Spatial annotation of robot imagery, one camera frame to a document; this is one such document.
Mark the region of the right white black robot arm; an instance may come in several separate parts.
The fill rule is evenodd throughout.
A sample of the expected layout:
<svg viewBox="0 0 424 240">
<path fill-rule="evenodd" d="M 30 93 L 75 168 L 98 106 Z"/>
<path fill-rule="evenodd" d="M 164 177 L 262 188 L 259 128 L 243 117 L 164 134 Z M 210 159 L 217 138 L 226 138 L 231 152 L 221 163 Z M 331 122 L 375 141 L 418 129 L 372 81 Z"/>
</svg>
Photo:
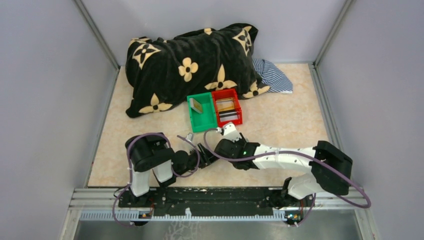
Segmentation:
<svg viewBox="0 0 424 240">
<path fill-rule="evenodd" d="M 313 193 L 328 192 L 346 196 L 350 184 L 342 179 L 351 177 L 353 161 L 330 142 L 320 140 L 314 147 L 277 148 L 258 142 L 221 139 L 214 152 L 229 159 L 237 169 L 284 169 L 302 172 L 284 184 L 281 199 L 287 206 L 295 206 Z"/>
</svg>

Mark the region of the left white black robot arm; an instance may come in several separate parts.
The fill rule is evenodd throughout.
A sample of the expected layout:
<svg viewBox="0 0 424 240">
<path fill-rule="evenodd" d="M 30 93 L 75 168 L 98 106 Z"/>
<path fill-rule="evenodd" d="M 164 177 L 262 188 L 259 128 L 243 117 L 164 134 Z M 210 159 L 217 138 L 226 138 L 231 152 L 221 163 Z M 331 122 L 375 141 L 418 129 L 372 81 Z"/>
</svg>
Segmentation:
<svg viewBox="0 0 424 240">
<path fill-rule="evenodd" d="M 129 163 L 130 200 L 144 207 L 150 200 L 150 173 L 160 187 L 168 187 L 177 178 L 187 178 L 218 160 L 201 143 L 194 145 L 190 139 L 181 137 L 191 146 L 190 151 L 175 151 L 162 132 L 133 136 L 125 143 Z"/>
</svg>

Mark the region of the red plastic bin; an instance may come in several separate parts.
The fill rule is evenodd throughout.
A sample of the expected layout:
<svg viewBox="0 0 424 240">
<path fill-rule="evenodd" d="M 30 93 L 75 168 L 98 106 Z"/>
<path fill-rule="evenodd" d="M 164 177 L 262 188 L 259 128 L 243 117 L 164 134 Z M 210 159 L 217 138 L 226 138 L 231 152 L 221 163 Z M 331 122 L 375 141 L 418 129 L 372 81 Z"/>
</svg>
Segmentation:
<svg viewBox="0 0 424 240">
<path fill-rule="evenodd" d="M 228 123 L 233 123 L 234 125 L 241 125 L 243 123 L 242 108 L 235 89 L 212 91 L 211 96 L 219 127 L 223 127 Z"/>
</svg>

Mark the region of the green plastic bin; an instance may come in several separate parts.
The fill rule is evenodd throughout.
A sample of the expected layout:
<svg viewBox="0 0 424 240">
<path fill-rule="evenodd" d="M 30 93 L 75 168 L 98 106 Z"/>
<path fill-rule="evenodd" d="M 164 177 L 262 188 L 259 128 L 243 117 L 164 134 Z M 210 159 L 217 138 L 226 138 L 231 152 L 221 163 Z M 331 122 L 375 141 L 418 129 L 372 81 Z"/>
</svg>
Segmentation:
<svg viewBox="0 0 424 240">
<path fill-rule="evenodd" d="M 190 108 L 190 98 L 194 98 L 202 104 L 202 114 L 199 114 Z M 210 92 L 188 95 L 186 99 L 188 103 L 191 128 L 194 133 L 204 132 L 218 126 L 213 98 Z"/>
</svg>

